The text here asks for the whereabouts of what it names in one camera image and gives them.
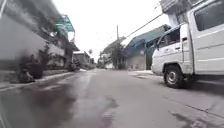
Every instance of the window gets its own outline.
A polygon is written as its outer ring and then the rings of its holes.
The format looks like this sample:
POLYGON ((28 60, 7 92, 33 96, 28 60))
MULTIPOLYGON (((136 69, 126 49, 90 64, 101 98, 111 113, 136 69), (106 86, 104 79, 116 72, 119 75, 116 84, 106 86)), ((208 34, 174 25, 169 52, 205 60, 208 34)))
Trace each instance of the window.
POLYGON ((203 31, 224 23, 224 2, 216 1, 195 12, 198 31, 203 31))
POLYGON ((163 38, 160 41, 159 48, 172 45, 175 43, 179 43, 179 42, 180 42, 180 28, 163 36, 163 38))

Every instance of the street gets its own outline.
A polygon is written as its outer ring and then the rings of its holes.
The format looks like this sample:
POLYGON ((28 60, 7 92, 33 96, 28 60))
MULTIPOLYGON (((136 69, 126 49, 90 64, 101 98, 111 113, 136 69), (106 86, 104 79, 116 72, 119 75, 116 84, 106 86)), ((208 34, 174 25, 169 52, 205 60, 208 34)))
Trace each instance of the street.
POLYGON ((224 128, 224 86, 171 89, 161 77, 95 69, 1 92, 7 128, 224 128))

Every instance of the power line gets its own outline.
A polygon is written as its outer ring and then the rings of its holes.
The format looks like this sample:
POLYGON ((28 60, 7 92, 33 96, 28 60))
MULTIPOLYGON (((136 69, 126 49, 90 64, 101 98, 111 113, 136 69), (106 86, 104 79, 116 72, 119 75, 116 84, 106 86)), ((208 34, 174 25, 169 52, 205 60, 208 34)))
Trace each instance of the power line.
POLYGON ((160 16, 162 16, 163 13, 161 13, 160 15, 156 16, 155 18, 153 18, 152 20, 150 20, 149 22, 147 22, 146 24, 144 24, 143 26, 141 26, 140 28, 138 28, 137 30, 135 30, 134 32, 130 33, 128 36, 125 37, 128 38, 129 36, 131 36, 132 34, 136 33, 137 31, 139 31, 140 29, 144 28, 146 25, 148 25, 149 23, 151 23, 152 21, 156 20, 157 18, 159 18, 160 16))

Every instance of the roof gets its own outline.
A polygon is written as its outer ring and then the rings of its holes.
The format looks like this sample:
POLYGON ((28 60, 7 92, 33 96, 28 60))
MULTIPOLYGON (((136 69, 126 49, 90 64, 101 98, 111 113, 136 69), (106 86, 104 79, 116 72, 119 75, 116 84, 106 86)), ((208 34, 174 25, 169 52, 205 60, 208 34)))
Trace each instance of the roof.
POLYGON ((137 47, 142 43, 149 43, 150 41, 162 36, 167 29, 169 29, 168 25, 162 25, 149 32, 136 36, 130 41, 130 43, 126 46, 126 48, 128 49, 130 47, 137 47))
POLYGON ((86 53, 85 51, 75 51, 75 52, 73 52, 73 54, 74 54, 74 55, 85 54, 85 55, 89 56, 89 54, 86 53))
POLYGON ((153 43, 154 40, 164 35, 165 31, 169 28, 170 27, 168 25, 162 25, 156 29, 134 37, 125 48, 127 57, 134 55, 138 50, 144 48, 145 43, 148 45, 153 43))

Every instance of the tire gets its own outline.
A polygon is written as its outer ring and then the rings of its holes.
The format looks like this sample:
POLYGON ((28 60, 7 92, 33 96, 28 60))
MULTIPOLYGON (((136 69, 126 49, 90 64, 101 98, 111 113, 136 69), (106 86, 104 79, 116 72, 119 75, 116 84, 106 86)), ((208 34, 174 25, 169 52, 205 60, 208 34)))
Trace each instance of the tire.
POLYGON ((181 88, 184 85, 184 76, 178 66, 168 66, 164 72, 164 82, 170 88, 181 88))

